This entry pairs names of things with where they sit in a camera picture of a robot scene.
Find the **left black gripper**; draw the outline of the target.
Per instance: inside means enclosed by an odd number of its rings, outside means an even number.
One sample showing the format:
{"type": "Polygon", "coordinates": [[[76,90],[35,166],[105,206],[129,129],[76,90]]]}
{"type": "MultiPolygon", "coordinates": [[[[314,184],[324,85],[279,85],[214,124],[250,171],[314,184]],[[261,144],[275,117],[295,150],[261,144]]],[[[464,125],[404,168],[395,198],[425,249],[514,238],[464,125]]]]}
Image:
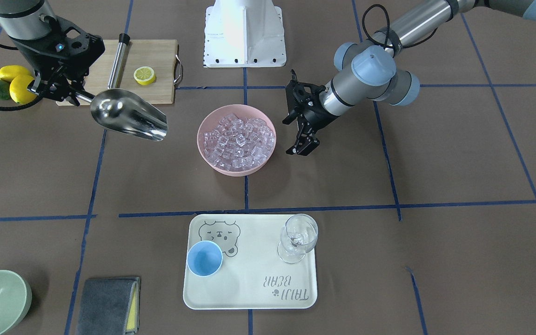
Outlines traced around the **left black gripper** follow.
{"type": "Polygon", "coordinates": [[[320,94],[325,91],[324,85],[300,82],[291,70],[291,80],[285,87],[288,114],[281,122],[290,125],[296,121],[298,131],[294,144],[286,150],[288,155],[311,154],[320,145],[315,134],[338,119],[321,103],[320,94]]]}

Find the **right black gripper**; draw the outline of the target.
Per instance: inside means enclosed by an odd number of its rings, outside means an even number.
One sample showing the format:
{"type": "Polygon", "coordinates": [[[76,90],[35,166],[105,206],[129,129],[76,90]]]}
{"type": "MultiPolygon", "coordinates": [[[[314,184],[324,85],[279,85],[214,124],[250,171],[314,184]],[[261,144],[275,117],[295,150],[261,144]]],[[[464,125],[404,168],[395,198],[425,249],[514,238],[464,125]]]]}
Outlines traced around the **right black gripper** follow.
{"type": "Polygon", "coordinates": [[[41,38],[12,38],[34,70],[35,79],[28,90],[39,97],[79,107],[77,93],[84,89],[90,66],[106,50],[103,39],[62,17],[53,19],[47,15],[44,24],[51,31],[41,38]]]}

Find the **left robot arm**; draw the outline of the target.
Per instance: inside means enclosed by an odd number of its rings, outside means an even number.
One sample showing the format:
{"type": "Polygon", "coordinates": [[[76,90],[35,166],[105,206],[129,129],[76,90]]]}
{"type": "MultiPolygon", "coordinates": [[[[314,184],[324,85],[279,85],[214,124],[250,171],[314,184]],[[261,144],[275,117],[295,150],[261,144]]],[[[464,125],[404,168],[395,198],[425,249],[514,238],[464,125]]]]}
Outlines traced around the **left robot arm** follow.
{"type": "Polygon", "coordinates": [[[325,85],[302,82],[291,71],[285,87],[288,115],[283,124],[296,123],[296,140],[286,153],[309,155],[320,144],[316,134],[363,100],[406,106],[417,98],[420,81],[400,70],[395,57],[429,40],[441,25],[460,13],[485,7],[536,21],[536,0],[424,0],[390,21],[363,42],[338,47],[334,66],[338,71],[325,85]]]}

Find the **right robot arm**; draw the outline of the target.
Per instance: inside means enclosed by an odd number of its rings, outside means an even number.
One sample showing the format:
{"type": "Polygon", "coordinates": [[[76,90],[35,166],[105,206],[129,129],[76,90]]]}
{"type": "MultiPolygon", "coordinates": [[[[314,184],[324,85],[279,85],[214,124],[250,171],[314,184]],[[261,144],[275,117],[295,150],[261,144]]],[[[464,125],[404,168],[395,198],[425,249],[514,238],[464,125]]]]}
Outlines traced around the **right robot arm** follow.
{"type": "Polygon", "coordinates": [[[103,55],[102,37],[57,16],[46,0],[0,0],[0,26],[32,66],[26,91],[80,105],[90,67],[103,55]]]}

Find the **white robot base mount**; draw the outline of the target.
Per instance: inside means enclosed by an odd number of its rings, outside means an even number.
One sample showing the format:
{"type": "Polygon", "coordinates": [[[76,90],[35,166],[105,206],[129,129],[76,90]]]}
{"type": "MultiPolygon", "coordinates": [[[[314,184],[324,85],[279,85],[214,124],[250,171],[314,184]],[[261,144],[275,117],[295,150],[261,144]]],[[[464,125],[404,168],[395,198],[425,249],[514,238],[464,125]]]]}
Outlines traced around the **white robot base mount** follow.
{"type": "Polygon", "coordinates": [[[287,63],[282,10],[271,0],[216,0],[204,17],[204,67],[282,67],[287,63]]]}

